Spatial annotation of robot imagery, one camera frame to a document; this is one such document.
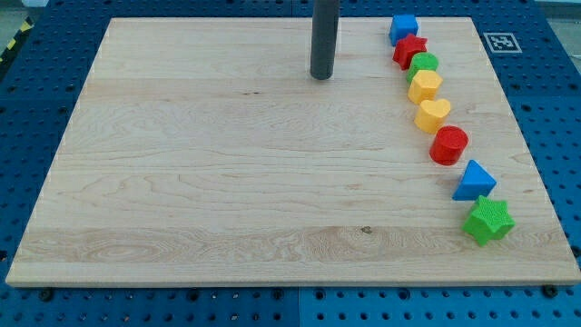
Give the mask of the grey cylindrical robot arm rod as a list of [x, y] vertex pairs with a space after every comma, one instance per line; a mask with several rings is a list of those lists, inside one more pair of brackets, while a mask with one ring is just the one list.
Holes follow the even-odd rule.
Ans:
[[339, 0], [314, 1], [310, 75], [317, 80], [327, 80], [333, 75], [339, 17]]

